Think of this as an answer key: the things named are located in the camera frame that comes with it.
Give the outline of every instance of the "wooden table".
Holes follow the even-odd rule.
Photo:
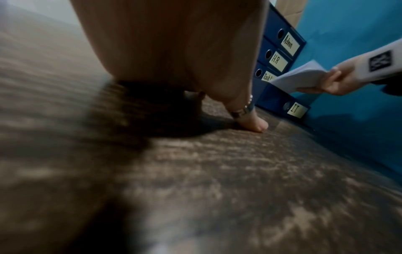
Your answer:
[[[111,82],[78,27],[0,15],[0,253],[401,253],[393,181],[268,113]]]

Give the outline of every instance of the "white wall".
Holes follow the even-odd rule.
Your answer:
[[[10,5],[73,25],[80,25],[69,0],[7,0]]]

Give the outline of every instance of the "label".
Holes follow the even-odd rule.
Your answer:
[[[279,54],[277,51],[275,52],[275,54],[273,54],[269,63],[280,70],[280,72],[283,72],[286,65],[288,65],[288,61],[286,61],[283,56],[281,56],[281,54]]]
[[[297,118],[302,118],[309,109],[295,102],[289,109],[288,114]]]
[[[272,74],[268,71],[265,71],[265,74],[261,80],[265,81],[265,82],[270,82],[271,80],[274,80],[276,78],[277,78],[277,76],[275,76],[274,74]]]
[[[300,47],[300,44],[293,38],[293,36],[288,32],[283,39],[281,45],[288,51],[292,56],[296,54],[297,50]]]
[[[370,58],[369,60],[370,72],[374,72],[379,69],[383,69],[385,67],[389,67],[392,65],[392,55],[391,51],[381,53],[377,56]]]

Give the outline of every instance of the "stack of binders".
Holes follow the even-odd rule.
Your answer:
[[[309,109],[269,83],[291,68],[305,45],[306,41],[271,5],[253,75],[253,97],[258,107],[292,120],[300,120]],[[294,105],[296,111],[302,107],[304,113],[293,114]]]

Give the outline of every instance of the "wood grain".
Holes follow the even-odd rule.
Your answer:
[[[0,253],[400,253],[400,187],[349,154],[113,82],[78,27],[0,10]]]

